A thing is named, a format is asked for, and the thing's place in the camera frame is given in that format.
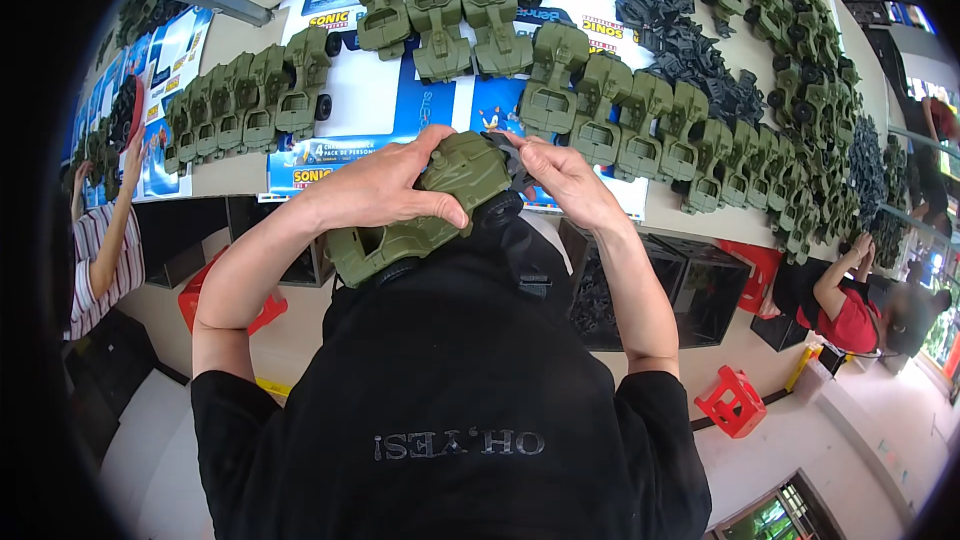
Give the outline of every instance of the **black t-shirt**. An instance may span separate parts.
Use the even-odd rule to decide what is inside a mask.
[[[218,538],[703,535],[711,495],[677,378],[615,390],[567,322],[433,273],[368,294],[285,408],[228,373],[194,379]]]

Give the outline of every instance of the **woman in striped shirt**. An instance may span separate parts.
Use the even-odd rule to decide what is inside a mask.
[[[85,161],[77,168],[73,183],[73,236],[77,269],[73,306],[66,341],[85,336],[125,294],[144,281],[143,247],[132,202],[140,179],[143,158],[143,126],[126,144],[124,176],[115,203],[84,214],[84,177],[93,168]]]

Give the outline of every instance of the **striped shirt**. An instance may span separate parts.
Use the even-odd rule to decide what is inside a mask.
[[[73,282],[70,330],[63,333],[65,341],[77,341],[86,336],[107,314],[107,311],[117,304],[117,301],[143,284],[143,247],[140,244],[140,227],[137,214],[134,208],[130,207],[113,282],[99,300],[93,297],[93,289],[90,286],[90,264],[97,259],[104,235],[107,234],[107,227],[113,217],[114,204],[110,203],[90,210],[73,224],[77,271]]]

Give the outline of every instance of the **person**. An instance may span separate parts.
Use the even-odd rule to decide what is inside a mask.
[[[951,294],[942,290],[932,296],[913,284],[894,283],[879,308],[868,296],[867,283],[876,251],[864,232],[834,263],[809,258],[799,265],[784,258],[768,299],[780,314],[846,352],[914,357],[933,319],[951,306]]]
[[[960,123],[946,103],[928,96],[919,103],[919,111],[922,120],[914,116],[917,122],[911,126],[911,131],[929,135],[937,143],[949,141],[954,147],[960,144]],[[947,213],[948,189],[940,172],[940,151],[918,143],[915,147],[912,161],[916,164],[918,178],[911,193],[917,198],[922,197],[923,202],[911,210],[910,215],[950,238],[954,234],[954,222]]]
[[[429,125],[323,177],[210,269],[191,399],[215,534],[701,538],[711,495],[673,312],[633,222],[575,149],[508,134],[599,246],[627,360],[616,390],[562,311],[470,252],[479,226],[348,292],[347,309],[334,307],[350,289],[336,290],[284,408],[257,385],[247,327],[319,234],[417,216],[468,225],[453,196],[412,189],[452,133]]]
[[[84,213],[84,178],[93,163],[84,161],[74,175],[70,213],[73,220],[76,268],[70,327],[65,341],[86,336],[116,303],[144,280],[143,248],[134,192],[143,158],[143,126],[127,143],[124,175],[115,203]]]

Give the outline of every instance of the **person's left hand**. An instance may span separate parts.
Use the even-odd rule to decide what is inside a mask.
[[[141,125],[136,134],[126,141],[126,157],[123,162],[123,183],[122,189],[133,191],[140,181],[140,172],[143,170],[143,159],[147,156],[149,150],[143,149],[143,132],[145,126]]]
[[[314,202],[314,212],[327,229],[377,227],[418,216],[443,218],[459,229],[467,213],[452,194],[413,189],[444,138],[455,134],[448,125],[423,128],[407,144],[391,142],[307,186],[291,202]]]
[[[73,196],[78,197],[80,190],[84,187],[84,178],[93,169],[93,162],[84,161],[77,167],[77,172],[73,176]]]

